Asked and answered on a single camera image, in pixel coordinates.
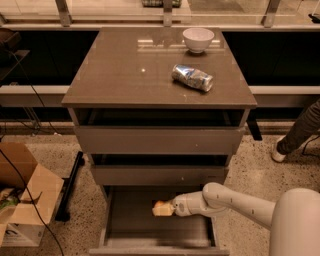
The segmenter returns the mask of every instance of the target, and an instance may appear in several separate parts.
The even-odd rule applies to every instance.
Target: white bowl
[[[184,43],[191,52],[201,53],[211,44],[214,33],[205,28],[188,28],[183,31]]]

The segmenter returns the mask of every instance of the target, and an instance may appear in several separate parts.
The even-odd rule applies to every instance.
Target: sneaker
[[[277,139],[277,141],[273,144],[272,146],[272,152],[271,152],[271,157],[274,161],[276,161],[277,163],[282,163],[283,160],[286,158],[286,155],[282,155],[278,152],[277,150],[277,145],[278,145],[278,142],[281,141],[282,139],[284,138],[283,137],[280,137],[279,139]]]

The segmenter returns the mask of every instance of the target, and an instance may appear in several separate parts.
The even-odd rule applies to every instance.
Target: aluminum can
[[[171,74],[174,80],[185,85],[208,92],[213,85],[213,77],[207,73],[188,66],[175,65]]]

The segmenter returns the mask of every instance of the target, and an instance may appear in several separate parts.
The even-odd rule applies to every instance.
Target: black stand leg
[[[261,132],[257,123],[256,115],[254,113],[254,110],[250,111],[250,114],[247,119],[247,124],[249,127],[249,130],[253,136],[254,140],[262,140]]]
[[[58,212],[55,217],[56,221],[64,221],[65,222],[65,221],[70,220],[70,213],[67,212],[67,205],[68,205],[69,197],[72,192],[72,187],[73,187],[75,178],[78,173],[79,166],[84,164],[84,160],[83,160],[82,156],[83,156],[83,153],[81,151],[79,151],[78,155],[76,157],[76,160],[74,162],[70,177],[68,178],[67,187],[66,187],[65,192],[63,193],[61,203],[60,203]]]

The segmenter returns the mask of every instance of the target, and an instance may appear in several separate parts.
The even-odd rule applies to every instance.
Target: cardboard box
[[[45,225],[31,203],[24,182],[35,200],[35,206],[44,221],[49,224],[63,186],[63,180],[37,163],[28,148],[21,143],[0,143],[0,186],[23,189],[21,202],[5,208],[0,219],[0,245],[2,247],[39,246]]]

